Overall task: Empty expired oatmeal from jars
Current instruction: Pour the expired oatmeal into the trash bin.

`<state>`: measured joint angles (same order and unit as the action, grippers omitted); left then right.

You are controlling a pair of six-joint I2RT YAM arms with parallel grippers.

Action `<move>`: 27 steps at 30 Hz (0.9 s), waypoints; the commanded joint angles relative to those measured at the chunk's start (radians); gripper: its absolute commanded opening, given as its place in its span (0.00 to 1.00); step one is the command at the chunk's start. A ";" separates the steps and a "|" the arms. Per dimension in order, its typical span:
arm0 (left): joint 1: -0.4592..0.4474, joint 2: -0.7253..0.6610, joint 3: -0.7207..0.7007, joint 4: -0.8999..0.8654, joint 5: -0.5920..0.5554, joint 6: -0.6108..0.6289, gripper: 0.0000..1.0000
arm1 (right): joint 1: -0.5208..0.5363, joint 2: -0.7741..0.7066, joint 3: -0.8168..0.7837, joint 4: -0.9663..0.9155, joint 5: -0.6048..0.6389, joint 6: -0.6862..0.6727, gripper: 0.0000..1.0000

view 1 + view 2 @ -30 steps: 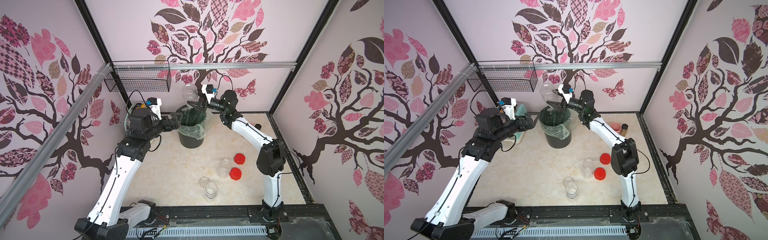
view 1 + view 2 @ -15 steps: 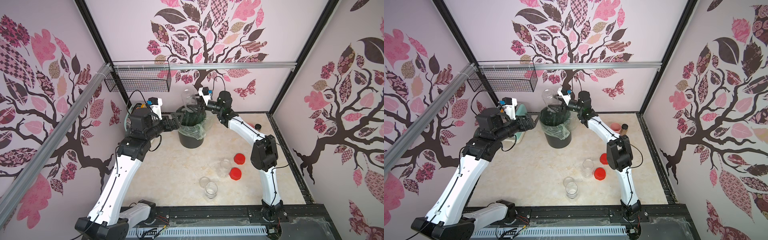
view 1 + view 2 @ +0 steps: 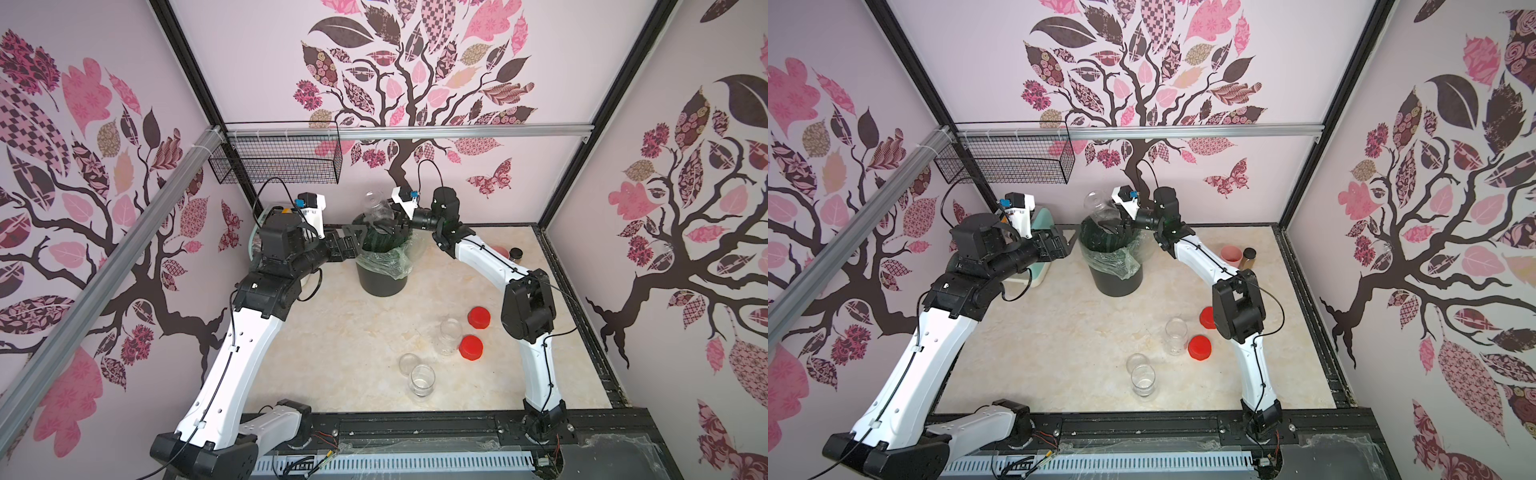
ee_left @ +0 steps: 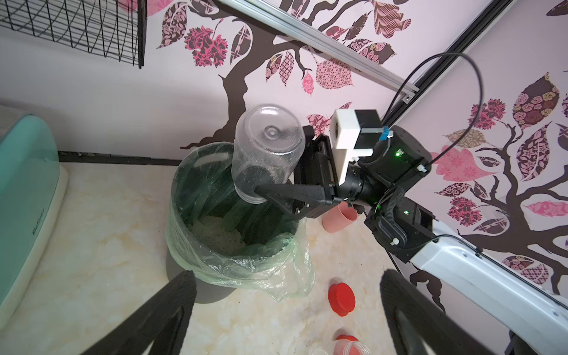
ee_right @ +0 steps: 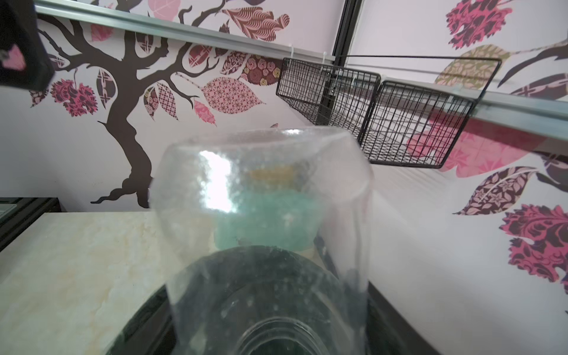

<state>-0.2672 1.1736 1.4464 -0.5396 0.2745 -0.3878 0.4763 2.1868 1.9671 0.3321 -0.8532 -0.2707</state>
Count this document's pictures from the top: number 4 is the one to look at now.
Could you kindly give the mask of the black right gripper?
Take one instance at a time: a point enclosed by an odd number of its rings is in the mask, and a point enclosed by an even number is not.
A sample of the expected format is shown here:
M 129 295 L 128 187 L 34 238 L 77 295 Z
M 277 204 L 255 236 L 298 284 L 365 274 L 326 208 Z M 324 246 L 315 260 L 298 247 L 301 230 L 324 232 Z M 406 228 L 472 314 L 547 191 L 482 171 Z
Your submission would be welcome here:
M 254 192 L 286 213 L 298 218 L 317 218 L 341 202 L 355 201 L 355 169 L 349 164 L 345 181 L 334 163 L 330 138 L 315 135 L 311 125 L 303 127 L 304 153 L 294 170 L 294 184 L 259 185 Z

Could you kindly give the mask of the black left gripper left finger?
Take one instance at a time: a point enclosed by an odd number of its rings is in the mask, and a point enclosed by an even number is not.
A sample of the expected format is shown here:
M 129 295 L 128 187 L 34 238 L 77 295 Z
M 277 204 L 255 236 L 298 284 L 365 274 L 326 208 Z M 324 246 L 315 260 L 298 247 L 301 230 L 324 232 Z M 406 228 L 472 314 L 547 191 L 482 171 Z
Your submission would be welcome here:
M 85 354 L 179 354 L 197 296 L 196 278 L 185 271 Z

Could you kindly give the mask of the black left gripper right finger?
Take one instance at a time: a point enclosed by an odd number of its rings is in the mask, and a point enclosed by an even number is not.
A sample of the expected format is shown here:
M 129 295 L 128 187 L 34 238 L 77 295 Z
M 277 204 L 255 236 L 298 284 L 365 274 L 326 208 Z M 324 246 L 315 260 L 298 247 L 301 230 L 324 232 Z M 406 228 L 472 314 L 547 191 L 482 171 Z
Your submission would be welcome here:
M 396 353 L 492 353 L 395 270 L 384 273 L 380 293 Z

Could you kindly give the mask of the oatmeal jar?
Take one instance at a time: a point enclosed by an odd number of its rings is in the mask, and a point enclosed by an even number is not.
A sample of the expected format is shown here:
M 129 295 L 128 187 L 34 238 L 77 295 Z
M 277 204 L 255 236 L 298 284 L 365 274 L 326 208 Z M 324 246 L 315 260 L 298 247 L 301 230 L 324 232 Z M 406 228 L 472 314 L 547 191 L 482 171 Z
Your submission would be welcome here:
M 256 188 L 286 183 L 305 146 L 303 127 L 289 110 L 271 104 L 247 110 L 235 129 L 232 179 L 237 194 L 247 203 L 264 203 Z
M 308 350 L 309 355 L 370 355 L 369 348 L 358 341 L 333 340 L 314 344 Z

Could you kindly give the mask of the red jar lid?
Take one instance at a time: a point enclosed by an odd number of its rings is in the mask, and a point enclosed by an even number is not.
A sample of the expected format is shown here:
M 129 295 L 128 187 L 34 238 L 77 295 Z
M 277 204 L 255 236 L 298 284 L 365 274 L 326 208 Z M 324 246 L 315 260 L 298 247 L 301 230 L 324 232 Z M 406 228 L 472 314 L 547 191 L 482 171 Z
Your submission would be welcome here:
M 358 339 L 351 335 L 342 334 L 334 342 L 333 355 L 361 355 L 356 346 Z
M 328 301 L 334 313 L 345 317 L 356 307 L 356 297 L 346 283 L 336 283 L 328 289 Z

